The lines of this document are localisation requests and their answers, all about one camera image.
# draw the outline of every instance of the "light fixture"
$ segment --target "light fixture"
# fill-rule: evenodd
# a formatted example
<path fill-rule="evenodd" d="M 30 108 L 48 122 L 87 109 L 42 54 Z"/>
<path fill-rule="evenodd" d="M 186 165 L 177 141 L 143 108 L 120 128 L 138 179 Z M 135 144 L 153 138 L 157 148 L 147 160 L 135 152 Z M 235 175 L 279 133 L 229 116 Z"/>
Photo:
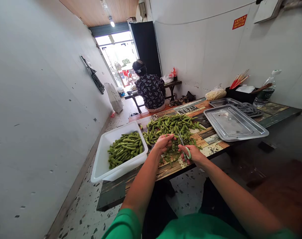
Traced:
<path fill-rule="evenodd" d="M 114 25 L 114 21 L 113 21 L 113 19 L 112 19 L 112 17 L 111 17 L 111 16 L 109 17 L 109 20 L 110 20 L 110 24 L 111 24 L 111 26 L 112 26 L 112 27 L 114 27 L 114 26 L 115 26 L 115 25 Z"/>

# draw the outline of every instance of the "ceiling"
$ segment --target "ceiling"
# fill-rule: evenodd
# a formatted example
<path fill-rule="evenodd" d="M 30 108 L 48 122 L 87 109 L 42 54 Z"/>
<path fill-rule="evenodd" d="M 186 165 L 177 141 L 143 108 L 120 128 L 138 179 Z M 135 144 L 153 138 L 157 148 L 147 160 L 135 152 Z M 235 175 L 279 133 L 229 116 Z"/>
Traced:
<path fill-rule="evenodd" d="M 100 0 L 60 0 L 87 27 L 110 24 L 109 14 L 104 11 Z M 114 23 L 126 22 L 135 17 L 139 0 L 105 0 Z"/>

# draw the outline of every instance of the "hand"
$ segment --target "hand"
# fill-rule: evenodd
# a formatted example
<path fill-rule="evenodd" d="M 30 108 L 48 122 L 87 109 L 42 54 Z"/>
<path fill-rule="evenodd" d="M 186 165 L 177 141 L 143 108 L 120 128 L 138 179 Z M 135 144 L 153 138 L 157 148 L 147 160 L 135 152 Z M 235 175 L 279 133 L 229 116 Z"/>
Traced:
<path fill-rule="evenodd" d="M 166 152 L 167 148 L 172 147 L 172 140 L 176 140 L 174 134 L 161 135 L 154 145 L 154 149 L 159 150 L 161 153 Z"/>
<path fill-rule="evenodd" d="M 190 150 L 192 160 L 200 168 L 202 168 L 203 165 L 207 161 L 209 161 L 208 158 L 204 154 L 202 154 L 200 152 L 200 150 L 195 145 L 186 145 L 185 147 L 187 147 Z M 185 154 L 188 154 L 187 149 L 185 147 L 183 145 L 179 144 L 178 145 L 178 151 L 179 152 L 183 151 Z M 182 154 L 181 156 L 182 156 L 183 162 L 185 162 L 186 159 L 184 158 L 184 154 Z M 187 162 L 188 165 L 190 165 L 190 160 L 189 159 L 187 159 L 186 162 Z"/>

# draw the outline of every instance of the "checkered towel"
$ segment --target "checkered towel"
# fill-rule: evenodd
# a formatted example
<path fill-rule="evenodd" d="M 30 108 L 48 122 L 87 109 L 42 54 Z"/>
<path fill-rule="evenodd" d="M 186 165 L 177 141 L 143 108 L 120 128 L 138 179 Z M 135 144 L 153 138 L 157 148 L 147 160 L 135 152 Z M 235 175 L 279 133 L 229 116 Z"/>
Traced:
<path fill-rule="evenodd" d="M 95 74 L 97 71 L 93 70 L 88 63 L 86 62 L 86 60 L 83 58 L 83 56 L 81 56 L 82 60 L 84 61 L 84 63 L 87 65 L 87 68 L 89 69 L 90 73 L 91 73 L 91 77 L 92 80 L 94 81 L 95 85 L 98 87 L 98 89 L 100 90 L 101 94 L 104 94 L 104 86 L 102 85 L 102 83 L 100 82 L 99 78 L 97 77 L 97 75 Z"/>

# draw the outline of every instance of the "tree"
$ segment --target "tree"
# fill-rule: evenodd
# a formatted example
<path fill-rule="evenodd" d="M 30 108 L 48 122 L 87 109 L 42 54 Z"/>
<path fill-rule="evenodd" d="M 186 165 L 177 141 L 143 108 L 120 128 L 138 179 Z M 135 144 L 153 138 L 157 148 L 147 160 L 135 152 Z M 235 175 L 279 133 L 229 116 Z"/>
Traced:
<path fill-rule="evenodd" d="M 114 66 L 115 66 L 115 68 L 118 70 L 118 71 L 120 71 L 121 70 L 121 68 L 122 68 L 122 66 L 120 65 L 120 63 L 119 62 L 114 62 Z"/>
<path fill-rule="evenodd" d="M 131 63 L 128 58 L 122 60 L 122 62 L 123 62 L 123 67 L 125 67 L 127 65 L 127 63 Z"/>

